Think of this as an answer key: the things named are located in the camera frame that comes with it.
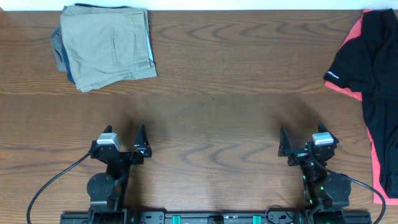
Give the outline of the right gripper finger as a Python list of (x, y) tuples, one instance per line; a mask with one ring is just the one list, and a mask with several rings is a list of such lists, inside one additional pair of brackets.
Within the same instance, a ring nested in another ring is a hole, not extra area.
[(339, 143), (339, 140), (326, 128), (326, 126), (321, 121), (318, 122), (318, 132), (319, 133), (329, 132), (334, 138), (334, 143), (333, 144), (338, 144)]
[(279, 144), (278, 156), (287, 157), (291, 154), (291, 151), (292, 151), (292, 146), (290, 144), (287, 131), (282, 126), (280, 128), (280, 144)]

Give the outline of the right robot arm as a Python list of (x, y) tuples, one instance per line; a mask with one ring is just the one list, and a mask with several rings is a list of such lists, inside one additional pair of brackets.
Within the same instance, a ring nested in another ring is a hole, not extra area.
[(280, 129), (279, 157), (289, 166), (299, 166), (304, 198), (310, 205), (290, 216), (293, 223), (343, 223), (343, 209), (349, 205), (351, 184), (343, 175), (327, 171), (327, 160), (335, 155), (339, 140), (322, 122), (318, 132), (303, 148), (294, 149), (285, 128)]

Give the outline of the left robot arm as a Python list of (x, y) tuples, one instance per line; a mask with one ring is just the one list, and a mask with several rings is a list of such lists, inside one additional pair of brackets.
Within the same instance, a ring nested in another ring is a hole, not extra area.
[(90, 196), (89, 223), (139, 223), (139, 215), (124, 206), (124, 198), (131, 167), (152, 156), (144, 124), (139, 126), (136, 151), (121, 152), (121, 145), (110, 125), (91, 143), (88, 155), (105, 163), (106, 171), (95, 174), (86, 187)]

